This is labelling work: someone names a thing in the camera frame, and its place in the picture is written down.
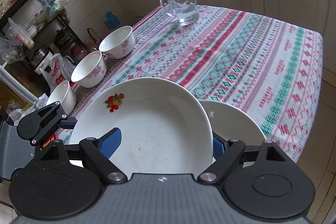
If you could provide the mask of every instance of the water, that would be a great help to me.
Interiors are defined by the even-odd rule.
[[[175,3],[174,11],[183,25],[194,23],[199,18],[197,5],[189,1],[183,4]]]

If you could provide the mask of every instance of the bottle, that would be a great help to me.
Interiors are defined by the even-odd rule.
[[[112,12],[107,12],[105,14],[105,18],[106,18],[105,25],[110,30],[114,31],[121,27],[119,19],[114,14],[112,14]]]

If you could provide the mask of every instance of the glass mug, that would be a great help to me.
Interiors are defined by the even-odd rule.
[[[199,18],[196,0],[160,0],[160,4],[167,15],[177,16],[183,25],[194,23]]]

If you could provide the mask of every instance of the pink floral bowl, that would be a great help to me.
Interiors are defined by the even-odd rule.
[[[112,59],[120,59],[128,55],[134,46],[133,28],[124,26],[105,37],[99,45],[99,50]]]
[[[103,80],[106,70],[107,67],[102,53],[94,51],[79,62],[71,75],[71,81],[85,88],[92,88]]]

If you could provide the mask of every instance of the table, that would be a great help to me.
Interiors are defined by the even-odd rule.
[[[92,89],[76,88],[79,118],[102,92],[136,77],[160,77],[198,99],[246,112],[295,162],[309,136],[322,76],[322,36],[289,23],[238,10],[199,6],[199,20],[181,26],[158,7],[134,28],[135,49],[106,61]],[[59,130],[68,143],[70,130]]]

